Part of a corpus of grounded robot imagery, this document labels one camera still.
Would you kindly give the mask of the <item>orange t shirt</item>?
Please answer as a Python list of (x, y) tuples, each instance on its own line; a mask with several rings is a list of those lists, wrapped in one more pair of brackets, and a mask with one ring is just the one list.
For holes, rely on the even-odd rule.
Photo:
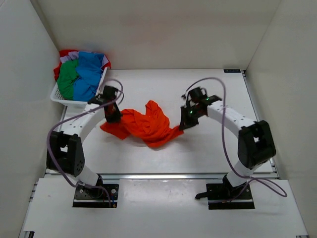
[(144, 114), (134, 109), (124, 109), (119, 122), (105, 122), (100, 129), (121, 140), (134, 136), (151, 148), (163, 146), (184, 134), (179, 126), (170, 127), (169, 118), (155, 101), (148, 101), (145, 109)]

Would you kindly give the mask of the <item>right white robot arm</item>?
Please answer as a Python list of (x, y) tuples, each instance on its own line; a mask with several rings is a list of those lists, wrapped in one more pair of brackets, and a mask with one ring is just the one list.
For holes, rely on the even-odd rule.
[(221, 131), (228, 129), (238, 139), (238, 162), (230, 164), (230, 172), (222, 179), (217, 195), (226, 199), (238, 196), (254, 171), (276, 154), (269, 124), (265, 120), (249, 119), (228, 107), (225, 99), (217, 95), (208, 96), (205, 88), (187, 89), (183, 95), (185, 105), (181, 107), (180, 130), (192, 128), (199, 118), (207, 116), (221, 124)]

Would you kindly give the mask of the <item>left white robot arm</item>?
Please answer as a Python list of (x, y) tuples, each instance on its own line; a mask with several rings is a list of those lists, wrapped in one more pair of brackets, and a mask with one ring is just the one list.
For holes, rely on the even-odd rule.
[(122, 89), (106, 85), (80, 114), (59, 122), (47, 135), (47, 168), (63, 175), (72, 187), (85, 186), (92, 197), (101, 196), (104, 185), (100, 175), (85, 165), (82, 143), (102, 119), (119, 121), (119, 97), (124, 97)]

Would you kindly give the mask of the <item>blue t shirt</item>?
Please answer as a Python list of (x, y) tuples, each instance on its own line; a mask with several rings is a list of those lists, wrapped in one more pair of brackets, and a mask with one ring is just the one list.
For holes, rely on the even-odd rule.
[(88, 102), (95, 97), (107, 63), (109, 61), (104, 54), (79, 52), (78, 66), (76, 67), (79, 77), (73, 87), (74, 101)]

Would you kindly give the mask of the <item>white plastic laundry basket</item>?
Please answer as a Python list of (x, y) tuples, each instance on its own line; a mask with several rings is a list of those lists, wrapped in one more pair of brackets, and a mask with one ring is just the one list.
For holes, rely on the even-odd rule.
[[(97, 89), (97, 93), (102, 91), (102, 86), (104, 84), (104, 81), (106, 79), (106, 72), (109, 69), (109, 67), (105, 67), (105, 69), (103, 70), (100, 82), (99, 82), (99, 86)], [(58, 85), (57, 83), (55, 84), (52, 93), (50, 95), (50, 99), (53, 102), (58, 102), (61, 103), (62, 105), (66, 106), (66, 107), (75, 107), (75, 108), (84, 108), (87, 104), (87, 102), (83, 102), (83, 101), (73, 101), (73, 100), (66, 100), (63, 98), (63, 96), (61, 95)]]

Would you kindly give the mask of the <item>green t shirt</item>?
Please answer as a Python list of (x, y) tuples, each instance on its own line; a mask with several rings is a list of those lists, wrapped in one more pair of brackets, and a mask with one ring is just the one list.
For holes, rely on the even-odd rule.
[(60, 94), (66, 100), (73, 100), (74, 98), (74, 83), (79, 77), (76, 71), (78, 64), (79, 60), (75, 59), (66, 61), (60, 67), (57, 85)]

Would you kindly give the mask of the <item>black label plate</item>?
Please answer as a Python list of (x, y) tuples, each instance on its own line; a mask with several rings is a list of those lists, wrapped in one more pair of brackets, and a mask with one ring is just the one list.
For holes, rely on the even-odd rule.
[(224, 73), (241, 73), (240, 69), (224, 69)]

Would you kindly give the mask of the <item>lavender t shirt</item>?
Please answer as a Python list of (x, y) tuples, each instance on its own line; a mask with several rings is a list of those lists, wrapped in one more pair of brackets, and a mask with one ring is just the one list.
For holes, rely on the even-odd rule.
[(71, 52), (68, 52), (67, 55), (60, 57), (61, 63), (65, 63), (67, 61), (77, 60), (77, 59), (79, 59), (79, 52), (78, 51), (71, 51)]

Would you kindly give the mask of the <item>red t shirt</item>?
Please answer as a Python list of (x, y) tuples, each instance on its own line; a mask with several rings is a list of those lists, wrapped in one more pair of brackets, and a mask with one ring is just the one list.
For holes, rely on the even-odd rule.
[[(59, 51), (59, 56), (60, 57), (65, 56), (65, 55), (68, 54), (68, 52), (71, 52), (71, 51), (77, 51), (77, 50), (61, 50), (61, 51)], [(59, 78), (59, 73), (60, 73), (61, 66), (62, 66), (62, 63), (60, 61), (59, 65), (53, 70), (55, 81), (57, 81), (57, 79)]]

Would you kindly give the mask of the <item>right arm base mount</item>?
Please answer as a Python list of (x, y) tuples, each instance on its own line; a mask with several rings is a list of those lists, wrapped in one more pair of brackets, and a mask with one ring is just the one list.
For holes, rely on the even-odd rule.
[(196, 200), (203, 198), (207, 198), (209, 210), (255, 209), (250, 185), (245, 182), (232, 187), (226, 176), (222, 183), (207, 183), (206, 191), (195, 196)]

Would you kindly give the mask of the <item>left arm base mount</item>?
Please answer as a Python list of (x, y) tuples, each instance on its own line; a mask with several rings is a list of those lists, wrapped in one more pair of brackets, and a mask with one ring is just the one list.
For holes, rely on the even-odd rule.
[(119, 184), (104, 183), (101, 188), (86, 188), (79, 185), (75, 189), (72, 207), (74, 208), (116, 208), (118, 201)]

